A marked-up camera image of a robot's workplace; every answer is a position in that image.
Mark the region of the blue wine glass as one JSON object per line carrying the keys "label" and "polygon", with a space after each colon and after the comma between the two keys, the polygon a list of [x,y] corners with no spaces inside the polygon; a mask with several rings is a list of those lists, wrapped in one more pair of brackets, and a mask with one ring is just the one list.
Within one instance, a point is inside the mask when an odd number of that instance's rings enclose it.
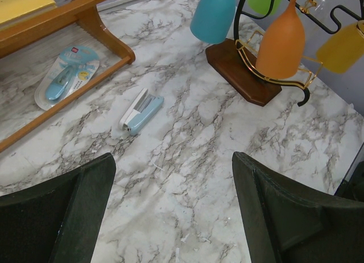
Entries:
{"label": "blue wine glass", "polygon": [[209,44],[223,42],[235,16],[235,0],[200,0],[190,30],[199,40]]}

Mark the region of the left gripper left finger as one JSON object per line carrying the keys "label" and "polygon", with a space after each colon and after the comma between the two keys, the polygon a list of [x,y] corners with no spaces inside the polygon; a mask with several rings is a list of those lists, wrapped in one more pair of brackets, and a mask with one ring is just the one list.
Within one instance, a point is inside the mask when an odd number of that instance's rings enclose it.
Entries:
{"label": "left gripper left finger", "polygon": [[105,153],[1,196],[1,262],[91,262],[115,173]]}

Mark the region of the orange wine glass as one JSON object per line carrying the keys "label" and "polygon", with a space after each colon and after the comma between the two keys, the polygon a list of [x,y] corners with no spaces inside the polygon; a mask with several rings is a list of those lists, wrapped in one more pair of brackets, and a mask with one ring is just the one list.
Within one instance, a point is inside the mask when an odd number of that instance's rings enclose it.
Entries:
{"label": "orange wine glass", "polygon": [[305,47],[303,24],[296,12],[296,0],[271,23],[259,46],[255,67],[264,76],[286,79],[297,72]]}

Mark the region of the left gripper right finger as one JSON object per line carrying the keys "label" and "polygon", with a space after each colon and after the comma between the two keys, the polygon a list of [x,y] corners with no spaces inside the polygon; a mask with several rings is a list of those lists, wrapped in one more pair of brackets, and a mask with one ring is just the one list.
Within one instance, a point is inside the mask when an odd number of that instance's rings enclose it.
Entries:
{"label": "left gripper right finger", "polygon": [[233,178],[252,262],[362,262],[363,203],[320,192],[243,152]]}

